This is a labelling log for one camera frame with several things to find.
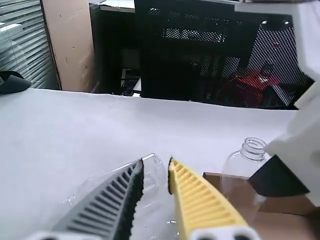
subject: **clear plastic bottle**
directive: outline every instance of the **clear plastic bottle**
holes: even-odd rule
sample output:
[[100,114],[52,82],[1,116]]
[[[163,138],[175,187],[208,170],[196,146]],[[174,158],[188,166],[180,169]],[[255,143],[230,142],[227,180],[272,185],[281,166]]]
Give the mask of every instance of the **clear plastic bottle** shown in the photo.
[[227,158],[221,172],[220,191],[248,224],[252,223],[266,199],[257,194],[248,182],[248,178],[266,162],[265,146],[261,139],[246,138],[242,148]]

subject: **bottle opening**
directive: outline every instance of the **bottle opening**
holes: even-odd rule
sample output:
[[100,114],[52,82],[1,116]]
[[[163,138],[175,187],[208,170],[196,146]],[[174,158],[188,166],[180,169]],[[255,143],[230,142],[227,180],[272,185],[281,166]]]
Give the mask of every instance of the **bottle opening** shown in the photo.
[[253,161],[263,161],[265,159],[266,143],[256,137],[248,137],[244,140],[240,153],[243,157]]

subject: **white foam sheet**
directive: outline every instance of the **white foam sheet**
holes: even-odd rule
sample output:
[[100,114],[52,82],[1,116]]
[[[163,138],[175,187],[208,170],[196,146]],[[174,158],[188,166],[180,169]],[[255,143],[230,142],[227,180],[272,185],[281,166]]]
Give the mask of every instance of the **white foam sheet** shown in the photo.
[[244,138],[271,141],[294,113],[43,89],[0,96],[0,239],[45,228],[86,179],[149,153],[218,173]]

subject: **black metal mesh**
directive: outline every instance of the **black metal mesh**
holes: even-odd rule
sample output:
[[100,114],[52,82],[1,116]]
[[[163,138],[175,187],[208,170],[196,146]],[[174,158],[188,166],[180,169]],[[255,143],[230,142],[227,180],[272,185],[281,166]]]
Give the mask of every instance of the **black metal mesh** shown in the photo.
[[313,83],[286,15],[203,0],[135,0],[142,96],[291,108]]

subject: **window blinds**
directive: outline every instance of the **window blinds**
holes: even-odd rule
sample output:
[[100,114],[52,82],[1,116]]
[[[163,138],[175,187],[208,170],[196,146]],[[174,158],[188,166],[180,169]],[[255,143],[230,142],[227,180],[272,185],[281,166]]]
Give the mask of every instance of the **window blinds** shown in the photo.
[[20,73],[33,88],[59,88],[40,0],[0,0],[0,71]]

